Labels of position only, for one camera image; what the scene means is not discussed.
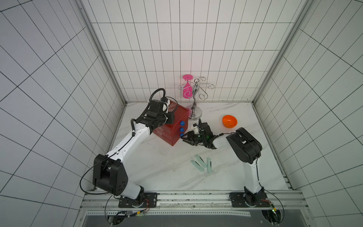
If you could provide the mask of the red plastic drawer cabinet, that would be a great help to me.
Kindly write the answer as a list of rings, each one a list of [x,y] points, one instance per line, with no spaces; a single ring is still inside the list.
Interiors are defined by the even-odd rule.
[[[175,119],[173,124],[163,125],[153,131],[153,134],[174,146],[181,136],[188,129],[189,110],[181,105],[178,106],[174,113]]]

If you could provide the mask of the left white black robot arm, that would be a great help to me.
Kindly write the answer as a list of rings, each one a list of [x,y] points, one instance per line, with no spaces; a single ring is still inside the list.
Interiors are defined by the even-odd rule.
[[[131,119],[131,131],[111,151],[94,159],[93,185],[114,196],[132,200],[142,200],[143,187],[129,180],[124,164],[129,156],[148,138],[151,133],[165,125],[173,124],[176,105],[169,110],[171,97],[150,100],[146,109],[137,119]]]

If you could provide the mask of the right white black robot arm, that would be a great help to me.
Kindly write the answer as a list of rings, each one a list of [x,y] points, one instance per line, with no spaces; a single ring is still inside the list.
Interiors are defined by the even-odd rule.
[[[259,200],[264,194],[258,173],[262,145],[243,127],[234,132],[214,135],[207,123],[198,123],[193,125],[193,130],[181,135],[181,139],[189,145],[202,145],[207,149],[231,148],[243,162],[246,198],[251,201]]]

